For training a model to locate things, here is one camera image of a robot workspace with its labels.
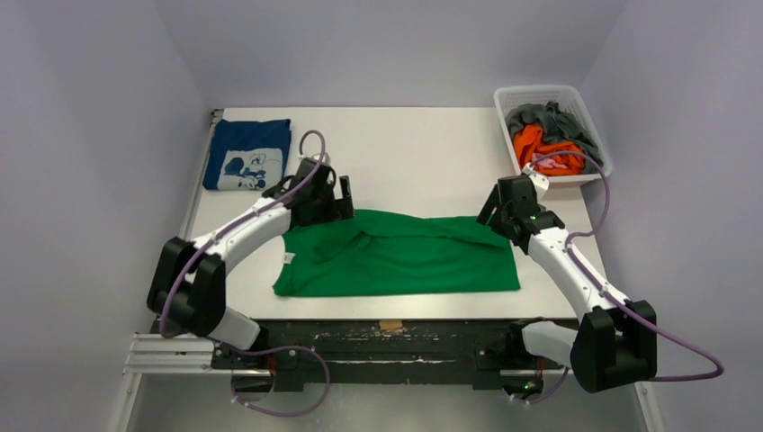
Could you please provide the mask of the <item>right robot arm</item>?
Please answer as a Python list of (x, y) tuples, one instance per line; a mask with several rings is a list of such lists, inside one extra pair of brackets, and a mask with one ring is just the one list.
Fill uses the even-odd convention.
[(477, 221), (520, 248), (561, 291), (578, 326), (524, 319), (509, 330), (507, 359), (529, 365), (544, 357), (574, 373), (589, 393), (648, 381), (658, 369), (657, 314), (647, 301), (631, 301), (595, 270), (573, 245), (561, 218), (539, 202), (541, 175), (500, 178)]

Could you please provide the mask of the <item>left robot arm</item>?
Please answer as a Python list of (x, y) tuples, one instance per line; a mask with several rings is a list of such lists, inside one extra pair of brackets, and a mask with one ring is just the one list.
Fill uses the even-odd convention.
[(171, 238), (161, 249), (148, 291), (148, 308), (159, 318), (161, 336), (191, 333), (233, 347), (245, 367), (268, 356), (261, 326), (228, 305), (227, 278), (268, 241), (295, 228), (355, 216), (350, 179), (315, 158), (304, 158), (289, 175), (262, 192), (242, 214), (187, 240)]

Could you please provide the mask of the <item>green t-shirt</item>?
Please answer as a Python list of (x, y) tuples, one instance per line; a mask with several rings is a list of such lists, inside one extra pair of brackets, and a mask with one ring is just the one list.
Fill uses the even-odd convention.
[(283, 235), (281, 297), (357, 297), (520, 290), (509, 241), (473, 216), (420, 218), (359, 210)]

